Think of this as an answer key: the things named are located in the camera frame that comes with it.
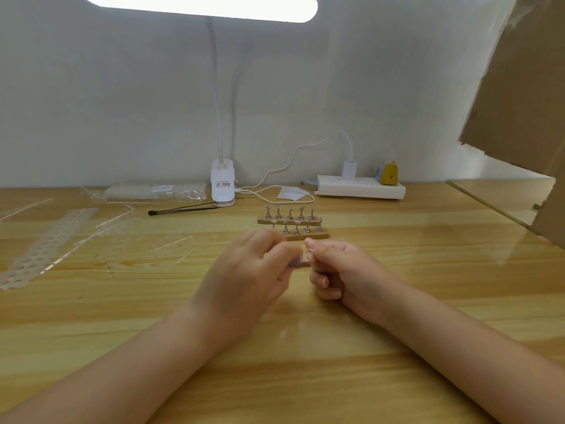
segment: person's left hand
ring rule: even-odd
[[[208,340],[223,349],[244,338],[288,288],[290,263],[302,254],[274,229],[249,231],[210,267],[190,307]]]

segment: yellow plug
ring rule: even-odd
[[[398,165],[395,161],[389,163],[383,170],[381,184],[385,186],[398,186]]]

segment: cardboard flap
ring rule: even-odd
[[[565,249],[565,171],[557,178],[532,230]]]
[[[565,166],[565,0],[518,0],[460,141],[557,177]]]

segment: wall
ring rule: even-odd
[[[337,129],[360,175],[519,177],[457,139],[513,0],[319,0],[307,24],[215,19],[225,153],[240,185]],[[0,0],[0,186],[209,178],[203,18]],[[339,138],[268,183],[337,174]]]

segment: clear plastic bag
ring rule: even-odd
[[[206,200],[206,187],[206,183],[123,183],[106,189],[104,196],[109,203],[193,202]]]

